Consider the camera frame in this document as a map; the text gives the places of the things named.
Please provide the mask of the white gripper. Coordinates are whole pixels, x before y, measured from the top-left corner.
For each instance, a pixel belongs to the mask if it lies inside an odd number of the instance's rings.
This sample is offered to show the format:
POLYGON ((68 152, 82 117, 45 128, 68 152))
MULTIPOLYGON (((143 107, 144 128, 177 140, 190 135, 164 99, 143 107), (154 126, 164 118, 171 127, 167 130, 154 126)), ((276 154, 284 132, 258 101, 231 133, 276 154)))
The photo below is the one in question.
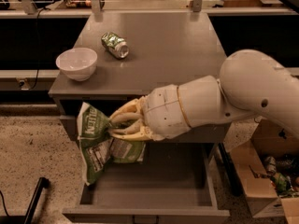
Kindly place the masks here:
POLYGON ((114 126, 107 130, 108 133, 126 141, 173 139, 191 129, 182 112, 176 85, 154 89, 145 97, 142 109, 139 99, 126 103, 109 117, 109 121, 114 126))

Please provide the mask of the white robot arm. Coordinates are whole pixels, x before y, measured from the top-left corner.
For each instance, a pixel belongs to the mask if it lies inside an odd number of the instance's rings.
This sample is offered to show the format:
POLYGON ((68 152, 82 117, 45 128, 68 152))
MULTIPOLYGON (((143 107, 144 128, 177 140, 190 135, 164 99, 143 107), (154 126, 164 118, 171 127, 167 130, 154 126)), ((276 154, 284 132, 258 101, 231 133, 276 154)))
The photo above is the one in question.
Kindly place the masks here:
POLYGON ((110 116, 111 136, 129 141, 172 139, 209 124, 262 116, 299 137, 299 80, 252 49, 226 58, 218 77, 154 89, 110 116))

